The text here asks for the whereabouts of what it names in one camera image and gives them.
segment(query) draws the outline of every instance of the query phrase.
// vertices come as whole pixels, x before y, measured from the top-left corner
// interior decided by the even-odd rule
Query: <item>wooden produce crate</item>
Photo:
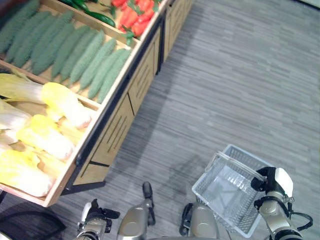
[[[81,26],[81,25],[88,25],[91,28],[97,29],[97,30],[103,30],[105,33],[105,39],[108,40],[110,38],[116,38],[117,41],[117,48],[124,48],[128,47],[126,46],[126,39],[122,36],[122,34],[117,31],[116,29],[108,26],[105,23],[102,23],[100,21],[97,21],[95,18],[90,17],[86,15],[85,13],[82,13],[80,11],[74,10],[73,8],[60,3],[59,1],[56,0],[42,0],[40,1],[41,5],[39,8],[39,11],[50,11],[54,13],[55,15],[58,13],[64,13],[66,11],[73,11],[73,20],[76,26]],[[131,48],[134,49],[135,45],[137,44],[136,41],[133,41],[131,44]],[[127,70],[128,65],[130,62],[133,60],[134,53],[132,53],[132,56],[127,60],[126,65],[123,67],[122,75],[124,72]],[[15,67],[14,65],[5,62],[4,59],[5,55],[1,56],[0,60],[0,66],[2,68],[7,68],[7,69],[17,69],[19,72],[24,73],[29,79],[31,79],[34,82],[44,84],[47,83],[50,80],[51,76],[51,68],[46,70],[45,72],[41,73],[40,75],[34,75],[31,72],[27,71],[28,66],[30,65],[29,62],[25,64],[22,68]],[[74,92],[77,92],[77,85],[73,85],[71,87],[71,90]],[[62,191],[64,190],[64,187],[66,183],[69,181],[70,176],[73,174],[75,168],[76,168],[76,163],[75,163],[75,158],[78,155],[79,150],[82,148],[84,145],[84,141],[88,137],[88,134],[92,131],[93,126],[95,125],[98,117],[99,117],[99,110],[102,110],[103,107],[101,107],[100,104],[95,102],[94,100],[90,100],[86,96],[86,91],[82,92],[81,95],[77,95],[78,99],[84,106],[86,106],[90,111],[91,111],[91,117],[92,121],[90,125],[84,129],[84,130],[77,130],[75,127],[71,126],[71,124],[65,119],[61,120],[59,122],[59,128],[63,135],[70,139],[74,145],[76,146],[72,155],[67,159],[65,162],[61,162],[54,157],[46,154],[46,153],[40,153],[39,157],[41,159],[41,164],[40,168],[47,173],[50,173],[51,175],[56,177],[55,183],[51,190],[49,191],[48,195],[45,197],[34,197],[32,195],[29,195],[19,189],[15,189],[13,187],[0,184],[0,188],[3,189],[4,191],[11,193],[13,195],[16,195],[20,198],[26,199],[28,201],[34,202],[36,204],[42,205],[44,207],[50,206],[54,204],[59,196],[61,195]],[[121,104],[117,106],[118,112],[124,112],[127,116],[127,128],[130,127],[130,124],[133,120],[133,111],[131,109],[131,106],[128,105],[128,101],[125,102],[125,104]],[[32,115],[34,114],[46,114],[46,106],[45,105],[40,105],[40,104],[35,104],[35,103],[30,103],[30,102],[15,102],[13,105],[19,109],[22,109]],[[119,146],[121,145],[120,139],[117,140],[117,148],[119,149]],[[26,148],[22,143],[15,143],[12,145],[12,147],[16,150],[23,150]],[[60,164],[61,165],[61,172],[52,172],[53,170],[51,169],[50,164]],[[101,170],[101,166],[97,167],[87,167],[87,171],[84,173],[81,173],[82,179],[85,178],[87,179],[86,181],[82,181],[82,183],[90,183],[90,182],[95,182],[95,181],[103,181],[104,177],[106,176],[106,171],[103,169]]]
[[[73,9],[56,0],[41,0],[40,11],[52,13],[64,13],[73,11],[73,20],[76,26],[88,25],[97,30],[103,30],[106,40],[116,38],[118,48],[127,47],[126,38],[122,33],[95,18]],[[112,164],[120,146],[137,113],[139,106],[146,94],[150,83],[158,70],[160,27],[154,29],[153,19],[148,32],[144,34],[143,40],[134,40],[131,44],[132,53],[123,66],[120,74],[111,87],[108,95],[99,104],[95,99],[90,100],[86,92],[78,94],[79,101],[92,113],[92,121],[84,130],[77,130],[67,120],[59,121],[61,132],[75,144],[72,155],[65,162],[58,162],[46,153],[40,153],[40,169],[56,177],[53,187],[45,197],[34,197],[19,189],[0,184],[0,189],[16,195],[20,198],[48,207],[57,202],[62,192],[65,194],[83,191],[93,188],[92,183],[103,182],[109,166]],[[7,69],[17,69],[24,73],[34,82],[45,84],[50,80],[50,71],[47,69],[40,75],[34,75],[27,70],[29,62],[22,68],[4,61],[5,55],[0,56],[0,66]],[[73,85],[71,90],[77,92],[77,86]],[[44,114],[45,106],[30,102],[16,102],[13,105],[32,115]],[[15,143],[12,147],[22,151],[27,146]],[[61,165],[61,171],[57,172],[51,167],[52,164]]]

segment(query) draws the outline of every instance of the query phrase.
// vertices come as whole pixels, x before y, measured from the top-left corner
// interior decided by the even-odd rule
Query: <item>white basket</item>
[[[213,157],[192,191],[227,230],[250,238],[261,219],[254,201],[265,195],[255,191],[251,181],[265,179],[256,172],[263,167],[272,165],[230,144]]]

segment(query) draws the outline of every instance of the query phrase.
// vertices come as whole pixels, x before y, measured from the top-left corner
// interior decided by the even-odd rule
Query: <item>basket handle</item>
[[[209,162],[209,164],[206,166],[206,168],[204,169],[204,171],[207,173],[212,165],[214,164],[214,161],[217,159],[217,158],[222,158],[222,159],[225,159],[229,162],[231,162],[232,164],[234,165],[237,165],[239,168],[241,168],[242,170],[246,171],[247,173],[249,174],[252,174],[254,177],[256,177],[258,180],[260,181],[266,181],[266,177],[262,176],[260,173],[258,173],[257,171],[253,170],[251,167],[248,167],[247,165],[243,164],[242,162],[226,155],[225,153],[221,152],[221,151],[218,151],[214,157],[212,158],[212,160]]]

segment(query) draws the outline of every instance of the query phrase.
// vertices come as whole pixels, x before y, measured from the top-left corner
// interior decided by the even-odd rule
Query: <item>black cable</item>
[[[297,227],[296,229],[298,231],[302,231],[302,230],[308,229],[314,224],[313,218],[310,215],[306,214],[306,213],[291,211],[290,215],[289,215],[290,219],[291,219],[292,215],[298,215],[298,216],[304,217],[305,219],[309,220],[309,222],[307,224]]]
[[[52,233],[49,233],[47,234],[46,236],[44,237],[41,237],[41,238],[38,238],[38,240],[48,240],[50,239],[51,237],[53,237],[54,235],[62,232],[63,230],[66,229],[66,226],[63,224],[62,221],[60,221],[59,218],[51,215],[51,214],[48,214],[46,212],[38,212],[38,211],[22,211],[22,212],[16,212],[14,214],[11,214],[11,215],[8,215],[8,216],[5,216],[3,218],[0,219],[0,223],[2,222],[6,222],[7,220],[11,219],[11,218],[14,218],[14,217],[18,217],[18,216],[24,216],[24,215],[35,215],[35,216],[40,216],[40,217],[44,217],[46,219],[50,219],[51,221],[53,221],[58,229],[53,231]]]

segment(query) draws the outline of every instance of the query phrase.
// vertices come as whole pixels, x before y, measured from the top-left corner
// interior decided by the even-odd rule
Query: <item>floor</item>
[[[192,185],[227,144],[287,170],[294,210],[314,219],[302,233],[320,239],[319,23],[319,11],[293,0],[194,0],[106,186],[63,196],[48,209],[67,226],[60,239],[74,238],[93,198],[122,218],[142,200],[144,181],[153,186],[157,220],[148,238],[178,236],[183,207],[195,199]],[[0,216],[25,209],[40,208],[7,195]],[[120,222],[108,238],[116,239]],[[251,239],[267,235],[260,221]]]

